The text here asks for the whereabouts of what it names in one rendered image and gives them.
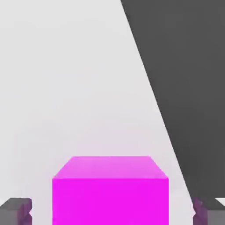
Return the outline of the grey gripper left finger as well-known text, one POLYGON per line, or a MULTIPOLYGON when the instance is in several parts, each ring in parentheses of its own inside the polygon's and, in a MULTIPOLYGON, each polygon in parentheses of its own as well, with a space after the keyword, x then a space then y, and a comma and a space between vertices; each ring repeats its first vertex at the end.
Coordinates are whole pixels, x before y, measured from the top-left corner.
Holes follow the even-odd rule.
POLYGON ((0 225, 32 225, 32 200, 9 198, 0 206, 0 225))

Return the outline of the small magenta cube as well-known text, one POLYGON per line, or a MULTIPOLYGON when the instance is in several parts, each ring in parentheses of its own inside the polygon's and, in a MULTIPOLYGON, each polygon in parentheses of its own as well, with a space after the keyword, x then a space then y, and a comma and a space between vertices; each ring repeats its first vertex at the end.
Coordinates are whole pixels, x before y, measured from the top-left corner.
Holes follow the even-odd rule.
POLYGON ((169 179, 149 156, 72 157, 52 179, 52 225, 169 225, 169 179))

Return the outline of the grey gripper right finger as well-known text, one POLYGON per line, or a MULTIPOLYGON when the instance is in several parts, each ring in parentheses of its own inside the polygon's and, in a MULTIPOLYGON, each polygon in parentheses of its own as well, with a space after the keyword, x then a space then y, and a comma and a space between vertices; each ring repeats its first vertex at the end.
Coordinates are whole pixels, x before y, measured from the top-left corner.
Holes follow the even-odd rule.
POLYGON ((195 214, 193 225, 225 225, 225 206, 211 197, 192 200, 195 214))

